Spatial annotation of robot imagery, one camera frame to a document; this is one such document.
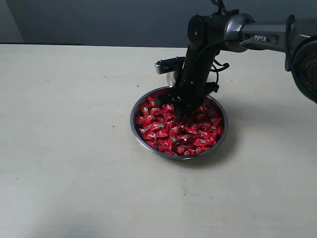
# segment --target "bowl rim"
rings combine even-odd
[[[204,156],[204,155],[207,155],[209,153],[211,153],[212,151],[216,150],[220,144],[225,140],[226,136],[227,136],[227,133],[228,133],[228,127],[229,127],[229,121],[228,121],[228,116],[227,116],[227,113],[226,111],[223,109],[222,105],[212,96],[208,95],[207,97],[209,99],[211,99],[221,110],[222,112],[222,116],[223,116],[223,120],[224,120],[224,132],[223,132],[223,135],[222,137],[220,138],[220,140],[217,142],[216,145],[214,145],[212,148],[210,148],[209,150],[206,150],[202,153],[199,153],[199,154],[196,154],[196,155],[188,155],[188,156],[185,156],[185,155],[169,155],[169,154],[165,154],[159,150],[156,150],[154,148],[152,148],[150,145],[148,145],[138,134],[136,128],[135,128],[135,125],[134,125],[134,118],[135,118],[135,112],[136,112],[136,109],[137,107],[139,106],[139,104],[141,103],[142,100],[144,100],[148,95],[156,92],[156,91],[159,91],[159,90],[163,90],[163,89],[166,89],[166,88],[171,88],[172,86],[164,86],[164,87],[160,87],[160,88],[157,88],[157,89],[153,89],[151,90],[150,92],[144,94],[134,105],[134,107],[132,108],[132,111],[131,111],[131,115],[130,115],[130,127],[131,127],[131,130],[132,130],[132,133],[134,134],[134,136],[136,137],[136,139],[140,142],[141,145],[143,145],[145,148],[147,148],[148,150],[152,151],[153,153],[156,153],[158,155],[161,155],[163,157],[166,157],[166,158],[169,158],[169,159],[173,159],[173,160],[189,160],[189,159],[194,159],[194,158],[197,158],[197,157],[201,157],[201,156]]]

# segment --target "robotic arm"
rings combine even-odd
[[[218,91],[218,74],[229,67],[215,60],[220,51],[247,49],[285,52],[286,71],[292,73],[299,90],[317,103],[317,18],[290,16],[287,22],[255,22],[239,10],[226,10],[222,0],[211,1],[218,12],[195,15],[189,21],[186,57],[156,63],[158,74],[175,72],[171,90],[157,97],[159,105],[173,103],[178,119],[190,115],[208,94]],[[217,73],[216,82],[207,83],[209,72]]]

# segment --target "gray wall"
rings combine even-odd
[[[224,0],[255,20],[317,16],[316,0]],[[187,46],[187,23],[209,0],[7,0],[26,42],[101,46]]]
[[[0,0],[0,42],[22,41],[21,34],[5,0]]]

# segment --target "metal bowl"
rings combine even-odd
[[[171,87],[162,87],[162,88],[158,88],[158,89],[154,89],[152,90],[151,92],[148,92],[147,94],[143,95],[137,102],[136,104],[134,105],[133,109],[132,109],[132,112],[131,112],[131,116],[130,116],[130,125],[131,125],[131,129],[132,129],[132,132],[134,134],[134,136],[137,138],[137,140],[141,143],[141,145],[143,145],[145,148],[147,148],[148,150],[152,151],[153,153],[156,153],[158,155],[161,155],[163,157],[166,157],[166,158],[169,158],[169,159],[173,159],[173,160],[188,160],[188,159],[193,159],[193,158],[196,158],[196,157],[200,157],[200,156],[204,156],[204,155],[209,155],[211,154],[213,151],[215,151],[219,146],[220,144],[224,141],[227,133],[228,133],[228,117],[227,117],[227,114],[225,112],[225,110],[223,109],[223,107],[220,105],[220,103],[215,99],[213,98],[212,96],[208,95],[208,99],[206,101],[206,104],[208,105],[216,105],[220,111],[221,111],[221,116],[222,116],[222,119],[223,119],[223,129],[224,129],[224,133],[222,135],[222,137],[219,139],[219,141],[217,142],[216,145],[214,145],[213,147],[211,147],[209,150],[206,150],[202,153],[199,153],[197,155],[189,155],[189,156],[184,156],[184,155],[169,155],[169,154],[165,154],[159,150],[156,150],[154,148],[152,148],[150,145],[148,145],[141,137],[140,135],[138,134],[138,131],[137,131],[137,128],[136,128],[136,125],[135,125],[135,115],[138,111],[138,107],[139,105],[144,101],[146,100],[147,96],[149,95],[152,95],[152,94],[155,94],[156,96],[157,95],[160,95],[164,92],[166,92],[167,90],[169,90]]]

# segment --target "white table surface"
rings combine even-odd
[[[284,54],[222,52],[227,139],[163,159],[134,103],[186,49],[0,46],[0,237],[267,238],[317,234],[317,108]]]

